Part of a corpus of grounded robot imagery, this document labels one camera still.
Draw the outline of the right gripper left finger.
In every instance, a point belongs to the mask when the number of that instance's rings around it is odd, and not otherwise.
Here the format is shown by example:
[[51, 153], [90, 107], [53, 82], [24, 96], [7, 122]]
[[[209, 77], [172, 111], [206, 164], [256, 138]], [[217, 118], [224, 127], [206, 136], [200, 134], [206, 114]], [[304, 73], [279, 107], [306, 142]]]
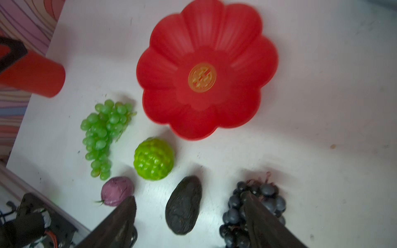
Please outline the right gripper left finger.
[[132, 248], [137, 241], [135, 217], [135, 197], [128, 196], [77, 247]]

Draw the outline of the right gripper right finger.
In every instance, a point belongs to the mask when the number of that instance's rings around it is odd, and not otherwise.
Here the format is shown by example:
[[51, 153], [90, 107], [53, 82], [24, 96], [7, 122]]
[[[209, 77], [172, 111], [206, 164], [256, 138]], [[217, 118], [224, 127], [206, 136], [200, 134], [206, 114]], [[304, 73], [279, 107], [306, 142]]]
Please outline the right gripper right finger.
[[244, 204], [246, 224], [253, 248], [305, 248], [263, 204], [248, 192]]

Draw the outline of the dark purple grape bunch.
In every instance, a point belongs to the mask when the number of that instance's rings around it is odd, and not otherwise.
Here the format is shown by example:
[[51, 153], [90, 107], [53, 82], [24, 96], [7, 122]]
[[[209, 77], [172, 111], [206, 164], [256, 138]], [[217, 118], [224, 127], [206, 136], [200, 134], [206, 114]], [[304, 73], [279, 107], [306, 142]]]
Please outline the dark purple grape bunch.
[[250, 179], [237, 183], [232, 196], [228, 199], [228, 210], [223, 214], [223, 224], [219, 227], [220, 237], [227, 248], [250, 248], [249, 230], [244, 209], [247, 194], [253, 194], [259, 202], [273, 214], [283, 225], [286, 220], [286, 201], [279, 195], [278, 186], [269, 182], [271, 172], [266, 173], [264, 181]]

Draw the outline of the purple round fruit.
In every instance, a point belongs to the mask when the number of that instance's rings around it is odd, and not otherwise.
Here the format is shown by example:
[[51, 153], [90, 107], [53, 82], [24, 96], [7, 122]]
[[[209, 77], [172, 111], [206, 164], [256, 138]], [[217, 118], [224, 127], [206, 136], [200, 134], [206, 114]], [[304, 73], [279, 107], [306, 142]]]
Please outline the purple round fruit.
[[125, 176], [113, 177], [108, 180], [101, 189], [101, 200], [96, 203], [117, 207], [134, 191], [134, 185], [130, 178]]

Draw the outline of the dark avocado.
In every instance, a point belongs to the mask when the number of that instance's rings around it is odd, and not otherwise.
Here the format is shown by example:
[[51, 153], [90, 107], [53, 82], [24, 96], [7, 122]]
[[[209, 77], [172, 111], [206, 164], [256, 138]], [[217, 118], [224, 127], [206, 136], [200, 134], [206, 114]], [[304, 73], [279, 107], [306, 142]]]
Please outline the dark avocado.
[[197, 176], [185, 177], [171, 194], [165, 219], [176, 235], [186, 235], [196, 224], [202, 199], [202, 184]]

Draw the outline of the bright green bumpy fruit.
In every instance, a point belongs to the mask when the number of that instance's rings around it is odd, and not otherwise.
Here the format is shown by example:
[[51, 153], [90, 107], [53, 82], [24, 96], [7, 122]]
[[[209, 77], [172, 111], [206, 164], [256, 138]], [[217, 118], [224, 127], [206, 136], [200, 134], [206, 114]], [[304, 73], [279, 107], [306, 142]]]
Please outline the bright green bumpy fruit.
[[170, 144], [160, 138], [150, 137], [143, 141], [134, 153], [134, 168], [146, 180], [165, 178], [173, 169], [175, 152]]

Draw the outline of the green grape bunch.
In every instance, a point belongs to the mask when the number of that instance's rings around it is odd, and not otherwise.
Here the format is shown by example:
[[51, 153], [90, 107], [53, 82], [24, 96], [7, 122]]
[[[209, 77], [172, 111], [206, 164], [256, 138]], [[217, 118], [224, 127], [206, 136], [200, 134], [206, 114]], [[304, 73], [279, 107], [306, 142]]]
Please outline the green grape bunch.
[[91, 164], [91, 176], [105, 181], [111, 177], [111, 145], [118, 141], [136, 115], [134, 106], [111, 99], [95, 105], [95, 111], [83, 119], [80, 129], [85, 132], [82, 141], [85, 159]]

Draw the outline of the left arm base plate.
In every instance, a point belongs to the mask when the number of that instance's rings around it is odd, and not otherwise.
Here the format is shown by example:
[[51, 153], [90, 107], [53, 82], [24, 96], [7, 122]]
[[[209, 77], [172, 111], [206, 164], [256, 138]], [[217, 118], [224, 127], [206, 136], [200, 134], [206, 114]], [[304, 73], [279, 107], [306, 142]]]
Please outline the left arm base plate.
[[72, 248], [78, 229], [37, 195], [1, 200], [2, 248]]

